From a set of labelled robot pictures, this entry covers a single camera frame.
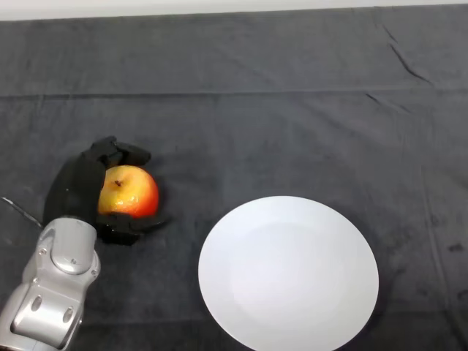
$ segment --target white wall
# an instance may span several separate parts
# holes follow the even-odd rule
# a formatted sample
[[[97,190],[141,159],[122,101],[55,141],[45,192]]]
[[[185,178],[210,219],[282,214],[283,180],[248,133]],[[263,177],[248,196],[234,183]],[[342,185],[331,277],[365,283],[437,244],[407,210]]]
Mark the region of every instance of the white wall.
[[[0,0],[0,20],[466,3],[468,0]]]

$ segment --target red apple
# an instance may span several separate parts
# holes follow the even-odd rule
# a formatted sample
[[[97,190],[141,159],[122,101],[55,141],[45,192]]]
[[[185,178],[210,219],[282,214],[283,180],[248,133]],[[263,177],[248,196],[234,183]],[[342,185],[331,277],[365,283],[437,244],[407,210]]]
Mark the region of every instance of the red apple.
[[[153,177],[135,166],[117,166],[105,173],[99,196],[99,213],[120,212],[133,217],[152,216],[159,203],[159,190]]]

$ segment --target cable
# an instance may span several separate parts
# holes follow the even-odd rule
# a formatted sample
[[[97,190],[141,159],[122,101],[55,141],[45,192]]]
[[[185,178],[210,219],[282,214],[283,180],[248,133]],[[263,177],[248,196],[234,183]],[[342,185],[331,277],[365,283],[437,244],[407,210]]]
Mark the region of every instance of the cable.
[[[14,203],[13,201],[11,201],[10,199],[6,198],[6,197],[3,197],[3,196],[0,196],[0,200],[3,200],[4,202],[6,202],[7,204],[9,204],[10,206],[12,206],[16,211],[18,211],[23,217],[29,219],[31,222],[33,222],[36,226],[38,226],[39,228],[42,229],[42,224],[41,222],[36,219],[34,216],[32,216],[31,214],[29,214],[28,212],[26,212],[26,210],[24,210],[22,207],[20,207],[19,205],[17,205],[16,203]]]

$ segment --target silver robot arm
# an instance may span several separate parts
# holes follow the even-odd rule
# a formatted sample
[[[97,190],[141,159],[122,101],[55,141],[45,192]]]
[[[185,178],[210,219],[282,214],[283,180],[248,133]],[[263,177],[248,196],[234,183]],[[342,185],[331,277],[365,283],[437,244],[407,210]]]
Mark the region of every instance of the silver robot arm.
[[[0,316],[0,350],[69,349],[86,291],[100,271],[96,238],[94,227],[75,218],[55,219],[42,231]]]
[[[105,171],[146,164],[151,154],[119,143],[95,142],[60,170],[45,201],[42,231],[23,272],[23,282],[0,315],[0,351],[68,350],[83,318],[89,285],[98,277],[97,237],[132,245],[163,224],[156,216],[97,213]]]

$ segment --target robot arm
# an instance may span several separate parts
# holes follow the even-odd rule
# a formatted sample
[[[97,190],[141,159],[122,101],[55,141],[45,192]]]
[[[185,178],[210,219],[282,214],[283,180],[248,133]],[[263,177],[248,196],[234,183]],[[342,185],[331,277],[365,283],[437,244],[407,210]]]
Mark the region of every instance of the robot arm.
[[[144,165],[150,158],[147,151],[108,137],[62,167],[45,201],[45,228],[22,284],[0,315],[0,350],[69,349],[83,319],[86,291],[100,272],[96,239],[132,245],[162,223],[156,217],[97,213],[106,169]]]

